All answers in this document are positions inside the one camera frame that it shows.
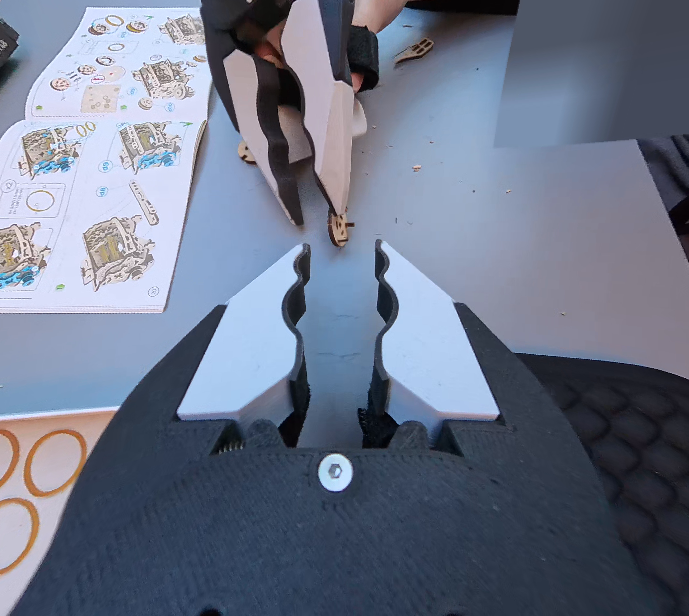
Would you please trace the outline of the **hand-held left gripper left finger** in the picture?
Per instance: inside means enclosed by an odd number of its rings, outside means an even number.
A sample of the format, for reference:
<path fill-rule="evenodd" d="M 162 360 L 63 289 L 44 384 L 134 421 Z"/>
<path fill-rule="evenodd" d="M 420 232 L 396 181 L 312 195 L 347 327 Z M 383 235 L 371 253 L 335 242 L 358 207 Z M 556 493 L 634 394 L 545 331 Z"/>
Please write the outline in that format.
<path fill-rule="evenodd" d="M 310 389 L 303 337 L 311 250 L 299 244 L 232 296 L 190 383 L 181 420 L 233 420 L 246 432 L 258 420 L 297 445 Z"/>

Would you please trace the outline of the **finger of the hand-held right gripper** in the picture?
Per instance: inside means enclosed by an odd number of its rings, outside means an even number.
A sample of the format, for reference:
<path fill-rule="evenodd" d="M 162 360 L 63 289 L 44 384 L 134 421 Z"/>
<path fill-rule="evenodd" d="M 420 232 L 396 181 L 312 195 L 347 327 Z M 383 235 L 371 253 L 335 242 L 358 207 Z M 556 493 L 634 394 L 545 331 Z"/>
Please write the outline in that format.
<path fill-rule="evenodd" d="M 336 215 L 347 210 L 351 177 L 353 88 L 333 76 L 319 0 L 295 0 L 281 36 L 282 55 L 303 94 L 303 123 L 314 169 Z"/>
<path fill-rule="evenodd" d="M 290 222 L 302 226 L 297 181 L 279 121 L 279 69 L 269 60 L 246 52 L 232 52 L 223 65 L 238 131 Z"/>

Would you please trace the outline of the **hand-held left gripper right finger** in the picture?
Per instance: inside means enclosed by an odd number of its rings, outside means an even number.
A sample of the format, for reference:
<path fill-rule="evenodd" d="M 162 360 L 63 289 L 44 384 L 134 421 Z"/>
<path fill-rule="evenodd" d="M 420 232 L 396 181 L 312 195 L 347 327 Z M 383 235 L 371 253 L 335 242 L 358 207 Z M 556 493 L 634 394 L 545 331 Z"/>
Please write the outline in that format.
<path fill-rule="evenodd" d="M 500 410 L 453 299 L 399 252 L 375 242 L 377 311 L 364 448 L 385 448 L 398 426 L 419 422 L 433 446 L 448 420 L 494 422 Z"/>

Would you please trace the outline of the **wooden wheel disc with pegs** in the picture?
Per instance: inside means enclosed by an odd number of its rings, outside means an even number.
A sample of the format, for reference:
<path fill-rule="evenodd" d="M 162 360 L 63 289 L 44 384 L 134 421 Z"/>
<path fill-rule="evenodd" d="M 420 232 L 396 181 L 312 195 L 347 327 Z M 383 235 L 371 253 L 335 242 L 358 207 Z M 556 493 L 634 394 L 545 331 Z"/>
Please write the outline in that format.
<path fill-rule="evenodd" d="M 347 208 L 338 214 L 334 208 L 329 209 L 327 228 L 330 241 L 338 248 L 343 248 L 349 242 L 349 229 L 355 227 L 355 222 L 348 220 Z"/>

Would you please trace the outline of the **grey desk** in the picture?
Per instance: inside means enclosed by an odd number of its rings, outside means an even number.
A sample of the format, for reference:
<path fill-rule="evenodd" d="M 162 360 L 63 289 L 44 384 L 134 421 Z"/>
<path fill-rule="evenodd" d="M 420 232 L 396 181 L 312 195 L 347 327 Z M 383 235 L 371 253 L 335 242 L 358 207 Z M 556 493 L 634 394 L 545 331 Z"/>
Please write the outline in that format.
<path fill-rule="evenodd" d="M 337 250 L 300 172 L 305 226 L 286 221 L 217 95 L 202 140 L 168 308 L 158 314 L 1 316 L 1 412 L 119 405 L 219 302 L 308 242 L 300 327 L 309 416 L 355 424 L 380 326 L 374 240 L 466 302 L 508 347 L 688 376 L 688 264 L 635 143 L 493 149 L 512 20 L 404 11 L 395 52 L 430 32 L 424 60 L 388 67 L 365 96 L 371 127 L 352 179 L 353 239 Z"/>

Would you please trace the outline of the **ladder-shaped wooden scrap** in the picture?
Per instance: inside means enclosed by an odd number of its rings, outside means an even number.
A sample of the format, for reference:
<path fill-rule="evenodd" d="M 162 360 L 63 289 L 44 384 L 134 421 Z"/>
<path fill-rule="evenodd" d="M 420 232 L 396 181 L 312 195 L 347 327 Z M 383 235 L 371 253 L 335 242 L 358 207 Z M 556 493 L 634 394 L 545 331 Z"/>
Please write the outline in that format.
<path fill-rule="evenodd" d="M 418 60 L 426 56 L 430 51 L 432 51 L 434 46 L 433 40 L 430 38 L 423 38 L 417 43 L 408 46 L 401 52 L 394 56 L 394 65 L 400 65 L 403 62 L 409 62 L 411 60 Z"/>

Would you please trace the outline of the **open assembly instruction booklet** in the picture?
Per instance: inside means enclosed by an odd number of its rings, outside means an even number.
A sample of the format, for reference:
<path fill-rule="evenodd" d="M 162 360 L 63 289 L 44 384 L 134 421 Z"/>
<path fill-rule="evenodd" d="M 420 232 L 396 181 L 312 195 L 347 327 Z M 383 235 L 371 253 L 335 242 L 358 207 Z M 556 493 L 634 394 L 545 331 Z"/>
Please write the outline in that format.
<path fill-rule="evenodd" d="M 1 313 L 160 313 L 211 75 L 198 8 L 87 8 L 1 138 Z"/>

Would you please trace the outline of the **scattered small wood chips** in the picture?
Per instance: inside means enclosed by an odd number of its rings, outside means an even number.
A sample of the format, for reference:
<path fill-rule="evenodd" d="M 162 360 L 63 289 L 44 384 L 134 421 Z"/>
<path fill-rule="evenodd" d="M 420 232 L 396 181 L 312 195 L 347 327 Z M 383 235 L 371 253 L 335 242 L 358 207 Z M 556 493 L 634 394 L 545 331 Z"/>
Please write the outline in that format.
<path fill-rule="evenodd" d="M 547 289 L 536 154 L 493 146 L 512 28 L 509 17 L 406 11 L 383 31 L 352 198 L 358 232 L 499 322 L 535 312 Z M 423 38 L 432 51 L 394 65 Z"/>

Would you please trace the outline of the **white cardboard box tray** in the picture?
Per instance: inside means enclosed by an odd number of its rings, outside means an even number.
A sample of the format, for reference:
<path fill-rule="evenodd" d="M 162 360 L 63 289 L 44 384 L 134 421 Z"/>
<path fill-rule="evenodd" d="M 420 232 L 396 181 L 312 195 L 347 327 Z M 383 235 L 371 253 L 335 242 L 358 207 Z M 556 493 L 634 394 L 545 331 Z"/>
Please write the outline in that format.
<path fill-rule="evenodd" d="M 1 416 L 1 614 L 49 548 L 88 456 L 118 407 Z"/>

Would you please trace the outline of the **black model kit box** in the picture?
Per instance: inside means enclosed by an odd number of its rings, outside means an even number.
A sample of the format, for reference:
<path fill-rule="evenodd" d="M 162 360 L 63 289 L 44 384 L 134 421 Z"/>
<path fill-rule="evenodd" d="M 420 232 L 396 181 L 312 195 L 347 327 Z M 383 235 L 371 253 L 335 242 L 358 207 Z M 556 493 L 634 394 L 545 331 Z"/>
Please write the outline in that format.
<path fill-rule="evenodd" d="M 19 33 L 1 18 L 1 82 L 17 68 L 18 58 L 14 55 L 19 47 Z"/>

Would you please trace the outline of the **person's grey shirt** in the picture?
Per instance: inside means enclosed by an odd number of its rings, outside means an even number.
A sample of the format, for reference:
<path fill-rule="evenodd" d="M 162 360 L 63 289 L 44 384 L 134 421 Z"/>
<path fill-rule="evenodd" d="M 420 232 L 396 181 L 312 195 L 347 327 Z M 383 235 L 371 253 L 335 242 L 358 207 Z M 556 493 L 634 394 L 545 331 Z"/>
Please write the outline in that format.
<path fill-rule="evenodd" d="M 688 134 L 639 139 L 637 144 L 688 256 Z"/>

